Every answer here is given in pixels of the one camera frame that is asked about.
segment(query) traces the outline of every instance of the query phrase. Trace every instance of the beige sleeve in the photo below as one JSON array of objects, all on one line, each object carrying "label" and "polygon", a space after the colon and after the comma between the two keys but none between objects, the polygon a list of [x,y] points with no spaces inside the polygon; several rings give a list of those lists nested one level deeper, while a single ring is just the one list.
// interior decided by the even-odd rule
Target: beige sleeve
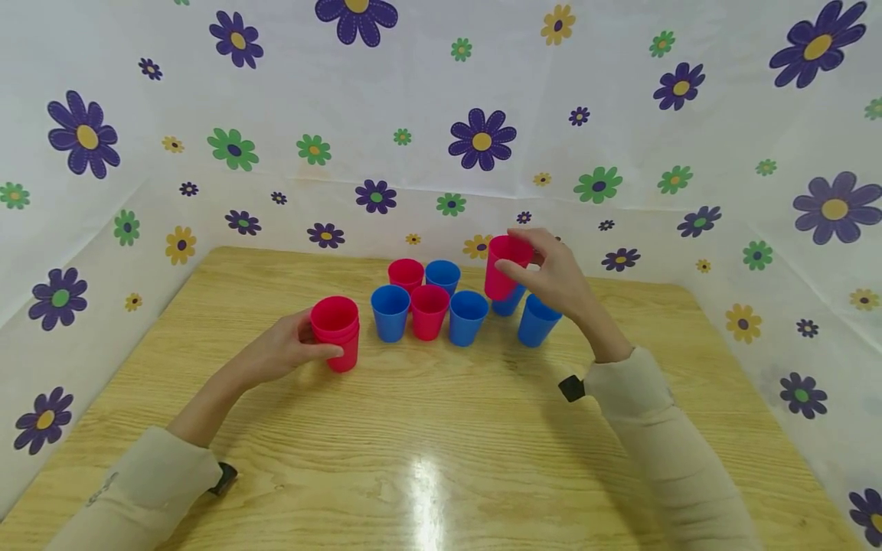
[{"label": "beige sleeve", "polygon": [[46,549],[150,551],[220,478],[212,452],[150,427]]},{"label": "beige sleeve", "polygon": [[647,350],[593,365],[585,390],[643,473],[676,549],[762,549],[735,484]]}]

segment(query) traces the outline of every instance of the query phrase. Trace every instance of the table surface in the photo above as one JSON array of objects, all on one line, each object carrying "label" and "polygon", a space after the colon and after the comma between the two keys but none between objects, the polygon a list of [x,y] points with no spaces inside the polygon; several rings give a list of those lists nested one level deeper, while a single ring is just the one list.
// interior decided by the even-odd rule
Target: table surface
[{"label": "table surface", "polygon": [[[409,329],[383,344],[369,297],[387,264],[213,251],[0,526],[0,547],[42,549],[141,432],[164,426],[225,360],[278,317],[345,294],[361,310],[358,365],[304,366],[245,395],[213,445],[239,479],[200,498],[161,549],[667,548],[596,403],[568,404],[557,389],[593,359],[576,327],[562,320],[528,349],[519,312],[491,313],[466,349]],[[767,548],[859,548],[688,292],[592,284],[654,352]],[[464,269],[460,285],[481,290],[482,270]]]}]

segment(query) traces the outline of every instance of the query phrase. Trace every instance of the white backdrop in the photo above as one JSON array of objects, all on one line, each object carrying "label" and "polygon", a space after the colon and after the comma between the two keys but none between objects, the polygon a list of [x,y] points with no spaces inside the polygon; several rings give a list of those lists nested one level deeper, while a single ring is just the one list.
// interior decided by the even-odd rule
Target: white backdrop
[{"label": "white backdrop", "polygon": [[0,35],[0,514],[213,247],[523,223],[689,288],[878,547],[878,2],[50,4]]}]

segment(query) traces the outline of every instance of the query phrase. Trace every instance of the flower print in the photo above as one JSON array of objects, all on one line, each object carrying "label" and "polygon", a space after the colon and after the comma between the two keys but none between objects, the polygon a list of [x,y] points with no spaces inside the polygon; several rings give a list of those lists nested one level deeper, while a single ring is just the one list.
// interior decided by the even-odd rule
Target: flower print
[{"label": "flower print", "polygon": [[316,222],[314,227],[306,230],[306,233],[310,235],[310,241],[318,243],[318,246],[322,249],[328,247],[336,249],[346,242],[343,239],[343,230],[337,229],[334,224],[322,225]]},{"label": "flower print", "polygon": [[116,130],[104,122],[104,111],[94,101],[86,104],[73,90],[67,92],[67,108],[58,101],[50,101],[49,116],[62,128],[49,131],[49,143],[57,151],[70,151],[67,167],[75,175],[92,168],[99,180],[108,175],[107,167],[119,166],[119,153],[111,146],[116,143]]},{"label": "flower print", "polygon": [[380,44],[380,30],[377,25],[387,29],[398,23],[398,10],[383,0],[318,0],[316,17],[323,23],[337,21],[337,38],[344,44],[355,42],[357,34],[369,47]]},{"label": "flower print", "polygon": [[572,29],[570,28],[576,22],[576,16],[570,15],[570,5],[556,5],[554,11],[545,16],[545,26],[540,32],[545,37],[545,45],[560,46],[564,38],[570,38]]},{"label": "flower print", "polygon": [[396,130],[392,139],[398,145],[407,145],[412,141],[410,139],[410,132],[408,132],[406,128],[399,128]]},{"label": "flower print", "polygon": [[258,39],[258,30],[253,26],[245,26],[242,14],[233,12],[231,19],[225,11],[217,12],[218,23],[208,26],[208,32],[218,39],[215,47],[222,56],[231,56],[233,65],[242,67],[246,63],[252,69],[257,69],[256,57],[264,56],[264,49],[254,41]]},{"label": "flower print", "polygon": [[254,153],[254,142],[242,139],[242,134],[235,128],[229,134],[220,128],[214,129],[214,136],[209,136],[208,144],[214,148],[212,155],[217,160],[226,160],[230,170],[241,168],[251,171],[252,164],[258,164],[260,158]]},{"label": "flower print", "polygon": [[832,71],[845,60],[841,48],[861,39],[866,32],[865,25],[851,26],[867,9],[866,2],[858,2],[841,14],[842,1],[828,2],[813,25],[810,21],[800,21],[790,28],[787,41],[792,44],[769,60],[769,68],[781,71],[774,80],[779,88],[790,84],[796,78],[796,87],[805,88],[822,71]]},{"label": "flower print", "polygon": [[585,121],[588,120],[588,117],[591,116],[588,113],[588,108],[576,108],[575,111],[570,111],[570,125],[571,126],[581,126],[585,124]]},{"label": "flower print", "polygon": [[7,182],[6,185],[0,186],[0,203],[6,203],[7,209],[22,210],[31,204],[28,197],[31,197],[31,192],[25,190],[20,183]]},{"label": "flower print", "polygon": [[149,57],[147,59],[142,57],[141,61],[138,63],[138,67],[141,68],[141,73],[147,75],[151,80],[162,80],[160,66],[154,63]]},{"label": "flower print", "polygon": [[676,227],[681,237],[698,237],[702,232],[714,229],[714,222],[722,218],[720,207],[702,206],[698,212],[690,212],[683,217],[683,223]]},{"label": "flower print", "polygon": [[803,379],[798,373],[791,373],[790,379],[781,378],[781,399],[789,402],[791,413],[802,413],[806,419],[814,419],[815,413],[823,415],[826,406],[821,404],[826,400],[826,392],[815,388],[814,377]]},{"label": "flower print", "polygon": [[609,170],[597,167],[592,174],[580,176],[580,184],[572,190],[581,194],[579,201],[582,203],[593,201],[595,205],[599,205],[606,199],[612,199],[616,196],[616,187],[622,183],[622,176],[616,176],[617,170],[616,167]]},{"label": "flower print", "polygon": [[870,289],[856,289],[850,294],[851,303],[859,310],[871,311],[879,305],[879,295]]},{"label": "flower print", "polygon": [[472,56],[472,45],[468,43],[468,38],[458,38],[451,44],[450,55],[456,61],[466,61]]},{"label": "flower print", "polygon": [[493,170],[499,160],[508,160],[512,156],[512,150],[507,144],[513,141],[518,132],[512,126],[503,128],[505,113],[494,111],[490,118],[484,120],[484,112],[474,108],[468,112],[468,124],[454,123],[450,133],[459,141],[455,141],[447,148],[447,152],[454,157],[462,155],[462,167],[473,168],[479,161],[481,170]]},{"label": "flower print", "polygon": [[874,547],[882,547],[882,496],[873,488],[866,488],[863,495],[848,492],[854,509],[848,514],[855,524],[863,526],[863,537]]},{"label": "flower print", "polygon": [[466,239],[463,242],[465,247],[462,249],[462,252],[467,254],[469,258],[486,260],[491,239],[493,239],[493,235],[475,235],[472,239]]},{"label": "flower print", "polygon": [[685,102],[692,101],[699,95],[699,86],[705,81],[705,75],[701,73],[704,65],[699,63],[690,71],[689,64],[680,63],[673,73],[666,72],[659,79],[661,88],[653,93],[653,97],[659,102],[659,109],[670,109],[674,106],[675,111],[683,108]]},{"label": "flower print", "polygon": [[355,194],[358,196],[355,204],[365,205],[368,212],[379,211],[380,214],[387,214],[389,209],[397,205],[394,197],[398,192],[390,188],[384,180],[376,184],[373,180],[365,180],[363,186],[355,188]]},{"label": "flower print", "polygon": [[675,195],[678,190],[689,185],[689,179],[692,178],[692,172],[689,171],[690,168],[676,165],[670,172],[661,175],[661,182],[658,182],[661,193]]},{"label": "flower print", "polygon": [[138,293],[132,293],[125,298],[125,309],[130,312],[134,312],[135,310],[141,308],[141,304],[144,301],[141,299],[141,295]]},{"label": "flower print", "polygon": [[88,302],[82,296],[88,289],[85,279],[77,279],[76,268],[68,268],[64,275],[58,268],[49,271],[49,283],[38,283],[32,293],[37,303],[27,311],[33,320],[43,318],[44,331],[55,329],[58,320],[65,327],[74,321],[74,312],[86,309]]},{"label": "flower print", "polygon": [[818,334],[818,326],[810,319],[801,319],[796,322],[796,332],[803,337],[814,339],[815,335]]},{"label": "flower print", "polygon": [[759,339],[759,326],[763,318],[753,315],[753,308],[746,304],[733,304],[732,309],[726,312],[726,331],[732,331],[732,336],[737,341],[750,344],[754,339]]},{"label": "flower print", "polygon": [[25,413],[17,421],[15,428],[22,431],[12,447],[23,450],[28,444],[29,455],[37,455],[46,442],[56,443],[61,438],[61,427],[71,422],[72,414],[67,408],[73,403],[73,394],[64,394],[64,388],[57,386],[47,397],[39,394],[34,399],[34,412]]},{"label": "flower print", "polygon": [[872,226],[882,221],[882,210],[868,206],[882,197],[882,186],[870,183],[855,189],[857,176],[853,172],[840,172],[833,179],[833,187],[827,180],[812,178],[808,195],[793,200],[793,208],[805,212],[796,219],[796,229],[802,232],[815,230],[812,240],[823,245],[833,233],[843,243],[853,243],[861,236],[858,224]]},{"label": "flower print", "polygon": [[457,214],[466,210],[466,199],[459,193],[445,193],[437,201],[435,209],[441,211],[444,216],[456,217]]},{"label": "flower print", "polygon": [[230,228],[238,230],[241,235],[257,235],[263,229],[258,224],[260,220],[249,215],[248,211],[230,211],[224,218],[229,223]]},{"label": "flower print", "polygon": [[315,136],[303,134],[303,140],[297,142],[297,147],[300,148],[300,157],[311,165],[318,163],[323,167],[325,161],[331,159],[331,144],[323,142],[318,134]]},{"label": "flower print", "polygon": [[171,260],[171,265],[187,264],[187,260],[196,254],[193,245],[196,244],[196,236],[189,227],[175,227],[173,234],[166,235],[166,257]]},{"label": "flower print", "polygon": [[119,212],[119,216],[114,218],[114,224],[116,229],[113,230],[113,236],[119,239],[119,244],[122,246],[135,244],[135,240],[141,236],[141,233],[138,231],[141,223],[135,219],[135,212],[133,211],[122,209]]},{"label": "flower print", "polygon": [[676,42],[673,31],[661,31],[661,34],[653,38],[653,45],[649,47],[653,57],[664,57],[670,52],[670,47]]}]

